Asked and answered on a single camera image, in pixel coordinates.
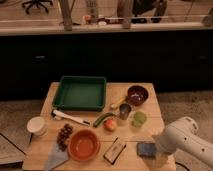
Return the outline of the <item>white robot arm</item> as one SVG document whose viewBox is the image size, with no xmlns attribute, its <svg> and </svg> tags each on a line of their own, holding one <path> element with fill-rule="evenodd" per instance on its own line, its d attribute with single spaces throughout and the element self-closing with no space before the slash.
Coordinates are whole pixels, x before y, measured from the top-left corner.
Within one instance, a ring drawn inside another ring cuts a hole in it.
<svg viewBox="0 0 213 171">
<path fill-rule="evenodd" d="M 196 135 L 197 122 L 188 116 L 168 124 L 157 135 L 155 144 L 159 153 L 171 155 L 177 149 L 183 150 L 213 168 L 213 144 Z"/>
</svg>

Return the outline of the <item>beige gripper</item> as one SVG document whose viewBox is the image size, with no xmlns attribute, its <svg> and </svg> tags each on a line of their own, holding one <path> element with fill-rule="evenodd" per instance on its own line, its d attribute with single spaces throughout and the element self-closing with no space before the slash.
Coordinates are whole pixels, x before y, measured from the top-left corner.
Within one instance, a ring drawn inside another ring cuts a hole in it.
<svg viewBox="0 0 213 171">
<path fill-rule="evenodd" d="M 157 168 L 162 168 L 168 163 L 168 153 L 163 145 L 160 135 L 153 135 L 153 140 L 156 146 L 156 164 Z"/>
</svg>

